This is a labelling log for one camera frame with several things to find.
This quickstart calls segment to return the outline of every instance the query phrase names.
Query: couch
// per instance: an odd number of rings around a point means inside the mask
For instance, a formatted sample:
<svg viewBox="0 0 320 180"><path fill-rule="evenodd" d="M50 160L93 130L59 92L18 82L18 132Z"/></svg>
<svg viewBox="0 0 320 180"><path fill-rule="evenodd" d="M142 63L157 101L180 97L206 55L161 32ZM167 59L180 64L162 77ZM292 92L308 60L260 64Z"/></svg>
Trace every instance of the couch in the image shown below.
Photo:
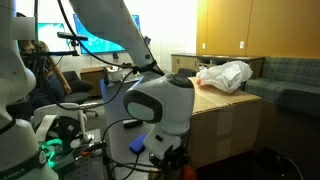
<svg viewBox="0 0 320 180"><path fill-rule="evenodd" d="M266 57L245 91L276 105L320 117L320 59Z"/></svg>

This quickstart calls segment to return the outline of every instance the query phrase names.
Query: monitor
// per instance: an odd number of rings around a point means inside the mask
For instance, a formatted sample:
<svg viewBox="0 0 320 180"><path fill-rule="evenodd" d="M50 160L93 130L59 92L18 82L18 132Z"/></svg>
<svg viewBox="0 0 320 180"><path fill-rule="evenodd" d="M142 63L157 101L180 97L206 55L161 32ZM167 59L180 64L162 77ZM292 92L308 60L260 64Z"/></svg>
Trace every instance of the monitor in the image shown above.
<svg viewBox="0 0 320 180"><path fill-rule="evenodd" d="M38 23L39 41L45 42L50 51L69 51L68 41L57 36L64 31L63 23Z"/></svg>
<svg viewBox="0 0 320 180"><path fill-rule="evenodd" d="M75 14L73 14L73 18L74 18L77 34L88 37L88 41L81 41L81 42L91 53L114 53L114 52L121 52L125 50L122 46L114 42L98 38L95 35L91 34L82 25L82 23L79 21L78 17ZM139 15L132 15L132 18L136 23L137 28L140 30ZM81 54L87 54L87 51L85 49L83 49L82 47L80 49L81 49Z"/></svg>

